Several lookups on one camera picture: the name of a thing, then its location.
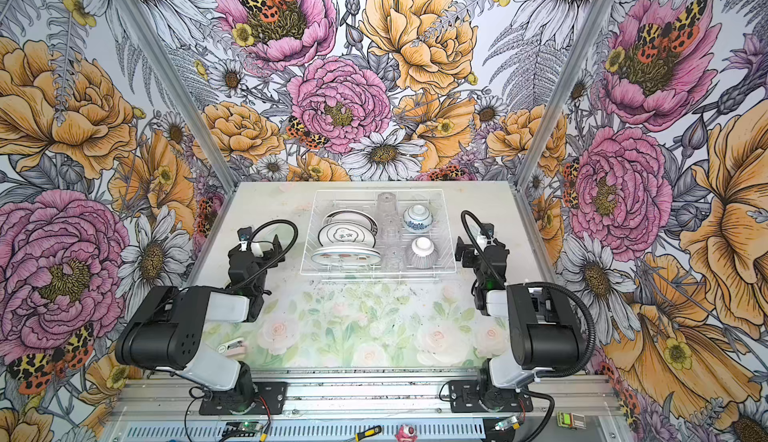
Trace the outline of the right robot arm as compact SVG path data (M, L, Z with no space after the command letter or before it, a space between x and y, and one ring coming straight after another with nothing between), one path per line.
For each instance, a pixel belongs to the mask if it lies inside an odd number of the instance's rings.
M505 283L504 244L465 242L458 238L455 260L475 276L471 293L484 316L506 323L508 349L487 356L478 378L448 383L451 411L519 412L533 408L523 391L543 377L568 377L581 370L594 344L584 339L574 298L556 284Z

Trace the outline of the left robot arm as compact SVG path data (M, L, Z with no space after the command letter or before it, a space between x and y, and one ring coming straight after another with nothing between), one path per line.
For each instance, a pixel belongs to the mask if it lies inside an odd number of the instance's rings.
M144 297L115 345L122 365L165 371L197 383L215 409L242 413L257 401L249 366L202 341L207 322L254 322L264 306L266 266L280 263L275 236L256 254L242 242L229 253L231 282L255 279L232 293L205 285L157 286Z

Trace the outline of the green red rimmed plate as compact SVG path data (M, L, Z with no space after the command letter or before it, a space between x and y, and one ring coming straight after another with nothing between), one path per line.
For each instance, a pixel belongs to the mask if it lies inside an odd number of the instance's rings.
M369 228L347 221L330 222L324 225L317 239L321 246L338 244L353 244L369 248L376 246L375 235Z

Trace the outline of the white plate cloud emblem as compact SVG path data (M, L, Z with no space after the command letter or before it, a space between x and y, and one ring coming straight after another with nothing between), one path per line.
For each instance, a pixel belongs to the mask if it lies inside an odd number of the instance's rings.
M324 223L349 222L367 228L373 235L379 231L376 220L367 213L356 209L338 209L329 212L324 219Z

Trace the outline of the watermelon pattern plate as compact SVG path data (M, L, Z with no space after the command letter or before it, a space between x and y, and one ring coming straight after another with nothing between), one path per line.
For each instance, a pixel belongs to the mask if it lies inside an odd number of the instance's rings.
M316 249L311 260L317 264L335 265L341 267L357 267L377 265L382 257L374 248L357 245L321 246Z

